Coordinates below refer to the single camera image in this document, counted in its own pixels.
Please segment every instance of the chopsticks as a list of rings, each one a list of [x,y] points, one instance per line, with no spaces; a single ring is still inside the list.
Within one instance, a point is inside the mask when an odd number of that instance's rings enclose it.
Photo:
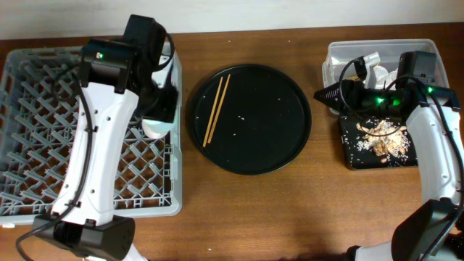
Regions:
[[[211,115],[210,115],[210,121],[208,122],[208,128],[206,129],[206,134],[204,135],[203,148],[206,147],[206,142],[208,141],[208,134],[210,134],[212,116],[215,114],[216,103],[218,102],[218,97],[219,97],[219,93],[220,93],[220,86],[221,86],[221,84],[223,84],[223,77],[220,78],[219,86],[217,87],[215,102],[212,104]]]
[[[227,77],[227,81],[225,82],[223,95],[220,97],[219,106],[217,107],[216,117],[215,117],[215,120],[214,120],[214,122],[212,124],[212,128],[211,128],[211,121],[212,121],[213,115],[215,114],[215,108],[216,108],[216,104],[218,102],[218,97],[219,97],[219,93],[220,93],[220,86],[223,83],[223,77],[220,78],[219,87],[217,87],[215,102],[213,103],[212,109],[211,109],[210,121],[208,122],[208,127],[206,129],[206,134],[204,135],[204,140],[203,140],[203,147],[204,148],[206,147],[207,143],[208,144],[211,143],[212,135],[214,134],[215,129],[216,129],[216,123],[218,122],[220,109],[223,106],[225,92],[227,91],[227,87],[229,85],[229,79],[230,78],[231,78],[231,75],[229,74],[229,76]]]

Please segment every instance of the gray dish rack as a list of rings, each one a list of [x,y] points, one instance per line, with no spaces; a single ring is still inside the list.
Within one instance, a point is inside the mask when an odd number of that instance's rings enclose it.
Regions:
[[[58,196],[75,135],[78,101],[54,101],[49,87],[52,77],[79,62],[79,51],[80,47],[20,49],[7,57],[0,82],[2,225],[32,223],[34,215],[49,211]],[[169,54],[168,46],[163,54]],[[177,55],[174,62],[180,67]],[[181,89],[181,72],[176,75]],[[69,75],[59,84],[71,92]],[[180,211],[179,113],[175,123],[164,138],[151,139],[136,118],[130,121],[115,180],[115,215],[145,218]]]

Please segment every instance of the wooden table surface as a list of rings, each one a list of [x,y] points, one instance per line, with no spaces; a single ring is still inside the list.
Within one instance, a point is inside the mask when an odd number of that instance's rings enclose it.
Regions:
[[[312,110],[310,140],[289,165],[243,176],[208,161],[182,124],[183,209],[173,217],[136,220],[134,243],[151,260],[278,260],[325,257],[352,245],[389,241],[421,205],[418,168],[351,171],[345,167],[337,118],[312,96],[334,41],[430,38],[451,88],[464,101],[464,23],[189,33],[173,36],[182,61],[184,99],[220,68],[274,67],[295,80]],[[0,62],[18,48],[79,46],[88,38],[0,41]],[[2,260],[18,260],[16,238],[30,225],[0,230]],[[35,260],[77,260],[38,239],[23,243]]]

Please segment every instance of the black plate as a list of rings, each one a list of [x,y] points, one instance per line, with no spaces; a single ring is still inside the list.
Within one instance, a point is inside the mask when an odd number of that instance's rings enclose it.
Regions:
[[[211,144],[203,148],[221,76],[231,79]],[[233,173],[257,175],[277,170],[305,147],[311,130],[310,105],[298,85],[273,68],[237,65],[210,78],[192,99],[188,119],[199,150]]]
[[[394,120],[389,121],[393,122],[396,126],[400,126],[400,124]],[[359,141],[364,141],[363,136],[365,133],[357,129],[356,124],[358,122],[359,120],[353,116],[343,116],[339,118],[341,142],[343,144],[345,161],[349,169],[368,170],[383,167],[415,167],[418,165],[418,159],[415,154],[413,139],[407,130],[403,133],[411,143],[405,154],[407,156],[406,159],[399,159],[391,155],[389,161],[382,163],[381,159],[384,157],[376,156],[376,153],[372,148],[369,150],[363,149],[359,151],[357,149],[357,143]],[[374,128],[377,126],[377,124],[378,121],[372,121],[364,123],[364,126],[366,128]]]

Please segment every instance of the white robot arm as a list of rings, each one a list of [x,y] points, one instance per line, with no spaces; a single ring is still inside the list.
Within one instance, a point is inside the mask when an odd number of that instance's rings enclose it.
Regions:
[[[444,116],[454,140],[464,155],[460,137],[459,112],[450,107],[442,107]],[[420,179],[422,182],[422,203],[434,199],[451,199],[458,206],[461,193],[459,162],[447,138],[436,105],[417,106],[406,121],[418,156]],[[361,247],[356,251],[356,261],[393,261],[392,243]],[[459,260],[450,253],[440,252],[428,260]]]
[[[459,260],[464,256],[459,249],[464,237],[449,235],[464,205],[461,195],[464,150],[457,95],[449,88],[434,85],[436,55],[423,51],[402,54],[397,79],[383,90],[343,79],[348,67],[354,64],[357,76],[365,80],[373,57],[350,61],[339,82],[316,91],[314,97],[340,113],[360,119],[393,117],[405,123],[418,157],[423,205],[397,227],[391,242],[353,246],[346,258],[349,261]],[[390,91],[393,85],[396,90]],[[457,228],[464,230],[459,223]]]
[[[162,56],[165,38],[168,57]],[[152,18],[132,15],[121,40],[91,40],[83,47],[75,77],[82,86],[78,124],[67,175],[51,213],[37,216],[33,230],[17,241],[26,260],[19,243],[34,235],[90,260],[146,261],[132,244],[133,219],[114,215],[115,175],[134,113],[150,138],[172,128],[180,113],[180,77],[172,39]],[[54,95],[60,99],[57,91]]]

